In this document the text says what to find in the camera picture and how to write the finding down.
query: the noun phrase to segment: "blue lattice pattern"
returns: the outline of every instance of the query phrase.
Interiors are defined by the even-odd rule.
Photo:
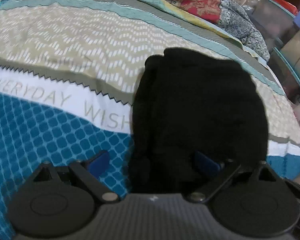
[[[6,203],[45,160],[61,166],[108,150],[110,167],[100,181],[124,196],[123,168],[131,142],[128,134],[105,131],[62,110],[0,94],[0,240],[13,235],[4,217]]]

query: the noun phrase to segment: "folded black garment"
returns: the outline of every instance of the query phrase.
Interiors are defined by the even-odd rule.
[[[266,159],[265,109],[237,62],[169,48],[145,67],[132,109],[132,192],[191,192],[204,180],[195,151],[251,168]]]

